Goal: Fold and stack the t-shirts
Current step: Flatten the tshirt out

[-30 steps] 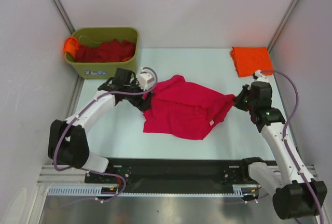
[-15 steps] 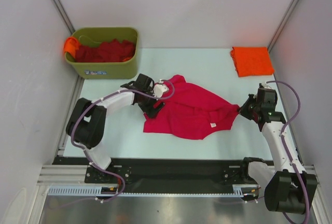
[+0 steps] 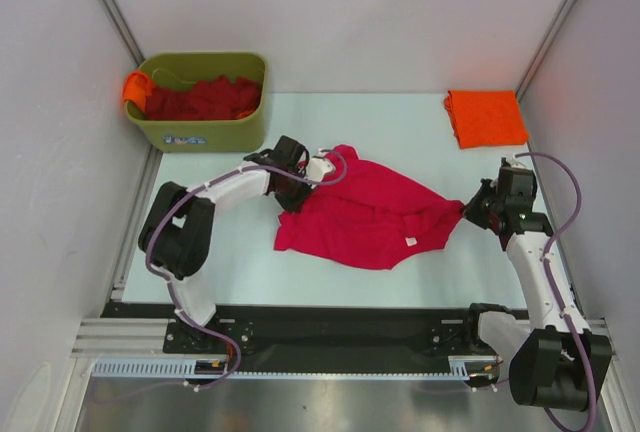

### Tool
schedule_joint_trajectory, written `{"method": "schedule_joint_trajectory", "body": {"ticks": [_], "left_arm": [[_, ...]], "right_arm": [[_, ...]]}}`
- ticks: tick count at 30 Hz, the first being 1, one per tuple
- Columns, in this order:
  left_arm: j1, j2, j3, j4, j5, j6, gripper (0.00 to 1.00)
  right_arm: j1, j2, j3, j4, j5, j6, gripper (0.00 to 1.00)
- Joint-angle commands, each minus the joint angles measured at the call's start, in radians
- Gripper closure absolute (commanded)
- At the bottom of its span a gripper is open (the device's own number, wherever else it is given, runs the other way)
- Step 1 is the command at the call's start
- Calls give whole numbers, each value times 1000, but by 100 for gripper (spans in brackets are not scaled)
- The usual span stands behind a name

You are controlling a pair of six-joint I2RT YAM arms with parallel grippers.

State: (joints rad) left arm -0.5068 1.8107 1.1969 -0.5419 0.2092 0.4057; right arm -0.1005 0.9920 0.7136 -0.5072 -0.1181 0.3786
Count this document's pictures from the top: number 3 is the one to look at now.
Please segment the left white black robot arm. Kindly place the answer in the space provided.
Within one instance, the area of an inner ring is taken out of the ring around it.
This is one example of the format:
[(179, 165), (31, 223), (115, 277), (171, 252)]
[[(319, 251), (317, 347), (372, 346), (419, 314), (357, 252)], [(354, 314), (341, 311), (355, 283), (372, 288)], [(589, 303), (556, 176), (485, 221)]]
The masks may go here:
[(287, 212), (298, 212), (314, 189), (336, 171), (324, 152), (316, 155), (282, 136), (273, 148), (253, 152), (235, 169), (202, 184), (164, 183), (138, 238), (145, 265), (166, 283), (177, 316), (187, 322), (186, 339), (197, 350), (214, 349), (220, 326), (217, 307), (205, 290), (202, 267), (209, 255), (216, 216), (260, 196), (271, 195)]

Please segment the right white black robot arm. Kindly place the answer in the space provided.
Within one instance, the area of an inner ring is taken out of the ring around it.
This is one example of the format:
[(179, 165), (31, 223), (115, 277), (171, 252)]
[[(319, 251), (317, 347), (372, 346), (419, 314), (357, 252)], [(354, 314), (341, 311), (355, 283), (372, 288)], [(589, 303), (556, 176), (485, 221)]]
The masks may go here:
[(473, 353), (495, 351), (508, 367), (519, 405), (587, 411), (594, 407), (613, 355), (610, 340), (592, 332), (579, 311), (553, 252), (558, 236), (548, 217), (533, 209), (534, 172), (504, 159), (494, 179), (484, 179), (463, 216), (492, 232), (512, 264), (525, 298), (529, 326), (497, 304), (474, 303), (461, 328)]

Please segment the pink t shirt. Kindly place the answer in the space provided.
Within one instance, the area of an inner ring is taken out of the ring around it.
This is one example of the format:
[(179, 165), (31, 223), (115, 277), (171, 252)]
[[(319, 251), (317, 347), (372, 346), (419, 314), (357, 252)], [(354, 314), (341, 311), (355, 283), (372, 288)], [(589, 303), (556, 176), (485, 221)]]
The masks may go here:
[(292, 250), (349, 267), (391, 270), (438, 251), (462, 219), (463, 203), (446, 199), (350, 145), (331, 162), (346, 176), (316, 188), (298, 212), (279, 216), (274, 249)]

